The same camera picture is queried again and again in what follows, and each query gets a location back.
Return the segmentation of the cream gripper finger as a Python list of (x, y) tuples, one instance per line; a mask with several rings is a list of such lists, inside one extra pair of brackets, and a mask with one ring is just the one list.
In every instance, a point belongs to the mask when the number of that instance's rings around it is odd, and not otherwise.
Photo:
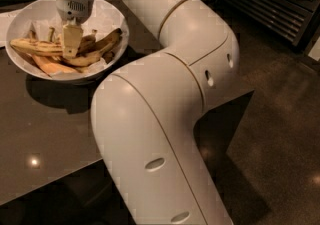
[(62, 52), (63, 57), (72, 59), (76, 57), (83, 37), (83, 29), (76, 21), (68, 21), (62, 27)]

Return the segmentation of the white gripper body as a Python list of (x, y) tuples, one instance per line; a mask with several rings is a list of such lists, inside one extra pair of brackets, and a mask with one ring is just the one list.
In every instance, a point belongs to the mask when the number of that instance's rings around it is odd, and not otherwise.
[(94, 0), (56, 0), (56, 7), (63, 20), (84, 23), (91, 16), (93, 3)]

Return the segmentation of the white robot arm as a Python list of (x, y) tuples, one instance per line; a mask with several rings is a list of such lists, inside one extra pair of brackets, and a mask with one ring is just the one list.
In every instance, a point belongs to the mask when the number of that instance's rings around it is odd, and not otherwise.
[[(194, 140), (197, 120), (233, 99), (239, 49), (201, 0), (122, 0), (161, 50), (107, 76), (91, 104), (101, 156), (136, 225), (234, 225)], [(84, 23), (92, 0), (57, 0)]]

